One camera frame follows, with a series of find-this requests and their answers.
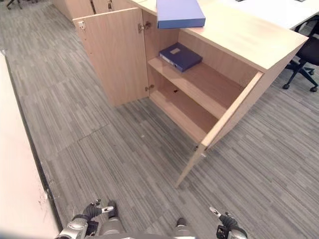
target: gray carpet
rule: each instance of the gray carpet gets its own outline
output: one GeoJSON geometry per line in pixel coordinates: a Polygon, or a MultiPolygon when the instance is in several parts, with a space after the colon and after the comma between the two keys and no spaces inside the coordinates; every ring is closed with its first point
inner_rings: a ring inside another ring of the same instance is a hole
{"type": "Polygon", "coordinates": [[[213,205],[250,238],[319,238],[319,93],[306,79],[284,91],[284,70],[176,190],[195,143],[149,99],[111,107],[72,24],[50,1],[22,7],[0,3],[0,49],[63,225],[102,198],[129,232],[170,235],[183,216],[215,238],[213,205]]]}

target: open cabinet door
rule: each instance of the open cabinet door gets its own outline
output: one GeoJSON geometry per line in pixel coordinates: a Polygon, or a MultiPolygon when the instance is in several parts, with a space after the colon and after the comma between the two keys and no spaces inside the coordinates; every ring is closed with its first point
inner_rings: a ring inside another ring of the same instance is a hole
{"type": "Polygon", "coordinates": [[[130,8],[73,19],[110,103],[149,96],[142,10],[130,8]]]}

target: chair leg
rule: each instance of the chair leg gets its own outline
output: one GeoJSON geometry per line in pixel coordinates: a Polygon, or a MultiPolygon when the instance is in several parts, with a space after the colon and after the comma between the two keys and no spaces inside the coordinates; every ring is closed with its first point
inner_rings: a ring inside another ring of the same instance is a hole
{"type": "Polygon", "coordinates": [[[296,74],[303,68],[303,66],[305,64],[306,64],[306,62],[302,62],[297,67],[292,69],[292,70],[294,70],[294,72],[293,72],[292,76],[290,77],[290,79],[288,80],[288,82],[283,85],[283,89],[287,90],[289,88],[289,84],[291,83],[291,81],[293,81],[293,79],[296,76],[296,74]]]}
{"type": "Polygon", "coordinates": [[[316,83],[316,81],[313,80],[313,78],[311,77],[311,75],[310,75],[307,71],[305,71],[304,68],[302,68],[302,69],[300,70],[300,74],[302,74],[307,80],[309,80],[311,83],[313,83],[313,84],[315,85],[314,87],[312,87],[312,88],[310,89],[310,91],[316,92],[316,91],[317,91],[318,84],[316,83]]]}
{"type": "Polygon", "coordinates": [[[288,70],[295,70],[296,67],[298,67],[299,64],[295,61],[290,61],[290,63],[285,67],[285,69],[288,69],[288,70]]]}
{"type": "Polygon", "coordinates": [[[306,71],[308,71],[309,75],[311,75],[311,76],[315,73],[315,69],[314,68],[304,67],[304,69],[306,71]]]}
{"type": "Polygon", "coordinates": [[[8,4],[6,5],[6,8],[8,8],[9,10],[11,9],[10,5],[14,2],[14,0],[10,0],[8,2],[8,4]]]}
{"type": "Polygon", "coordinates": [[[20,3],[21,3],[20,0],[17,0],[17,1],[18,1],[19,8],[22,9],[22,7],[20,5],[20,3]]]}

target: white desk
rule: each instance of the white desk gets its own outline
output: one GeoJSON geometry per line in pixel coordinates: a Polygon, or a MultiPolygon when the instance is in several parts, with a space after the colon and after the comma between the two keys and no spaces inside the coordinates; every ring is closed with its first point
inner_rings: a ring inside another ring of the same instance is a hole
{"type": "MultiPolygon", "coordinates": [[[[198,0],[206,4],[211,0],[198,0]]],[[[287,29],[292,29],[319,13],[319,0],[217,0],[287,29]]]]}

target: blue box file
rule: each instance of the blue box file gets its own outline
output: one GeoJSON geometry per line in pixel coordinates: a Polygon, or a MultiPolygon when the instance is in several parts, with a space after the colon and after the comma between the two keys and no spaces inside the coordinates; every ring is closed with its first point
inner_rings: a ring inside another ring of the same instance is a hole
{"type": "Polygon", "coordinates": [[[203,59],[200,55],[180,43],[160,51],[159,56],[181,72],[200,63],[203,59]]]}
{"type": "Polygon", "coordinates": [[[201,27],[205,16],[197,0],[157,0],[158,28],[201,27]]]}

